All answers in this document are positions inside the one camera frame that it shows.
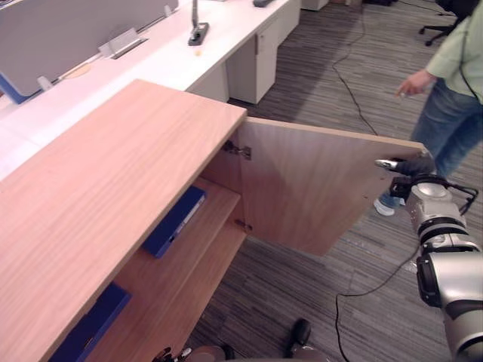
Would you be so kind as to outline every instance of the person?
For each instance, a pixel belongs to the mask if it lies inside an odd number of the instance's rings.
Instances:
[[[396,95],[421,94],[435,82],[411,135],[448,177],[483,139],[483,1],[441,44],[425,69],[410,75]],[[398,198],[382,194],[374,206],[394,215]]]

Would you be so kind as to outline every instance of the power cord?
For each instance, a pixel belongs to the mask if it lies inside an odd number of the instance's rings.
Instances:
[[[347,46],[349,46],[349,51],[342,58],[340,58],[339,60],[336,60],[335,62],[332,63],[332,69],[336,72],[336,74],[339,77],[340,81],[346,86],[346,89],[348,90],[348,92],[349,92],[349,94],[350,94],[350,96],[352,98],[352,101],[354,102],[355,106],[357,107],[357,110],[358,110],[358,113],[359,113],[359,117],[361,118],[361,120],[364,123],[366,123],[366,125],[371,129],[372,133],[374,133],[376,136],[379,136],[378,132],[376,132],[376,130],[374,129],[374,127],[372,127],[372,125],[368,122],[368,120],[365,119],[365,117],[362,115],[361,106],[357,102],[357,99],[355,98],[354,93],[352,92],[352,90],[350,89],[349,85],[344,80],[344,78],[342,78],[342,75],[340,75],[339,71],[336,68],[336,65],[337,64],[339,64],[340,62],[343,62],[344,60],[346,60],[347,58],[349,58],[350,54],[352,53],[352,46],[355,43],[357,43],[359,40],[361,40],[362,38],[365,37],[364,5],[361,5],[361,22],[362,22],[362,34],[360,36],[358,36],[356,39],[352,40],[350,43],[348,43]]]
[[[460,56],[460,66],[458,69],[460,70],[461,78],[463,78],[466,86],[469,88],[469,91],[475,96],[476,100],[479,100],[478,95],[476,94],[475,90],[471,88],[471,85],[469,85],[468,80],[466,79],[465,73],[463,71],[463,58],[465,56],[465,49],[466,49],[466,41],[468,39],[468,29],[469,29],[469,24],[471,23],[472,17],[468,19],[468,22],[466,23],[466,28],[465,28],[465,35],[463,37],[463,41],[461,42],[461,56]]]
[[[389,283],[389,281],[392,279],[392,277],[394,277],[398,272],[399,270],[401,270],[401,268],[407,263],[407,262],[410,262],[417,254],[417,252],[419,251],[420,249],[420,245],[418,243],[417,247],[416,247],[416,250],[411,254],[410,257],[408,257],[404,262],[402,262],[401,264],[399,264],[399,266],[396,268],[396,270],[383,282],[381,283],[379,286],[375,287],[374,289],[371,289],[369,290],[368,292],[365,292],[365,293],[360,293],[360,294],[345,294],[345,293],[338,293],[336,296],[335,296],[335,311],[336,311],[336,314],[335,314],[335,330],[337,332],[337,343],[339,344],[339,351],[340,351],[340,354],[342,355],[342,357],[344,358],[345,362],[350,362],[349,358],[347,358],[346,354],[344,353],[344,350],[342,348],[342,344],[340,342],[340,331],[339,331],[339,296],[367,296],[371,293],[374,293],[376,291],[378,291],[379,289],[381,289],[382,287],[384,287],[386,284]]]

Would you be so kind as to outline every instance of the gray carpet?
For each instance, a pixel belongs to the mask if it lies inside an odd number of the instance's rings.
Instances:
[[[407,0],[438,10],[424,0]],[[421,25],[445,25],[453,17],[396,2],[366,5],[366,36],[337,68],[349,83],[366,119],[385,136],[407,139],[426,96],[396,99],[409,74],[424,67],[440,42],[424,46],[434,32]],[[362,32],[357,10],[329,4],[302,11],[300,25],[278,49],[275,85],[249,115],[370,133],[331,64]],[[482,147],[452,179],[481,189]],[[483,237],[481,198],[468,213],[469,230]],[[228,343],[239,357],[279,357],[298,317],[312,322],[310,342],[331,361],[343,360],[334,329],[337,292],[360,293],[377,286],[417,246],[408,215],[384,218],[369,210],[333,247],[314,257],[247,239],[205,309],[188,345]],[[344,350],[351,361],[449,361],[439,310],[422,303],[414,267],[408,263],[381,290],[341,300]]]

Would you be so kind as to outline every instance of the cabinet shelf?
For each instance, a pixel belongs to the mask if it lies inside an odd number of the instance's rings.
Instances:
[[[87,359],[148,361],[182,348],[245,234],[226,222],[240,196],[205,179],[206,201],[161,259],[139,249],[115,282],[132,299]]]

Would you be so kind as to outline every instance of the blue binder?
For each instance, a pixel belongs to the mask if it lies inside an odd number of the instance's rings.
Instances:
[[[111,283],[99,296],[94,307],[70,331],[49,361],[84,361],[130,298],[127,292]]]
[[[203,190],[190,186],[144,241],[143,248],[156,258],[160,258],[205,200],[205,196]]]

